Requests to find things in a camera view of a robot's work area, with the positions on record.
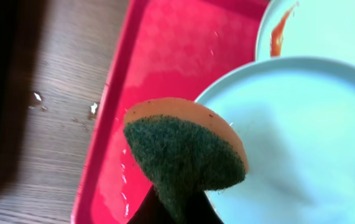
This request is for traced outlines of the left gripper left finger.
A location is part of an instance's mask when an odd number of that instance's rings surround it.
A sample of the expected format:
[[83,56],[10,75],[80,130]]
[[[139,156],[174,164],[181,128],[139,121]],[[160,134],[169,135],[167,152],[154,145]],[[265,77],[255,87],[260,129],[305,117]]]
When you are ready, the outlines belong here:
[[168,224],[173,223],[169,212],[159,200],[157,191],[152,186],[140,207],[127,224]]

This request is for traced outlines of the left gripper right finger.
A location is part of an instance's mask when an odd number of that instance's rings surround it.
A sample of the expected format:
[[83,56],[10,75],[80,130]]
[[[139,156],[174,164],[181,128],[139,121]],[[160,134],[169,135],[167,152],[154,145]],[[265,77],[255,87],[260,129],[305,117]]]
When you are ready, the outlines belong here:
[[188,224],[223,224],[204,192],[189,198],[185,215]]

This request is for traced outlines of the orange green sponge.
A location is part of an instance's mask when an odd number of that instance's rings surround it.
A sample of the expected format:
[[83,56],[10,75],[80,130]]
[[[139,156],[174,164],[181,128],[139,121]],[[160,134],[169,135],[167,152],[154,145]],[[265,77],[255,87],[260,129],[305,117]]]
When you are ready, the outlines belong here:
[[137,164],[176,223],[189,199],[242,182],[249,163],[240,137],[214,111],[183,98],[138,103],[124,115],[124,136]]

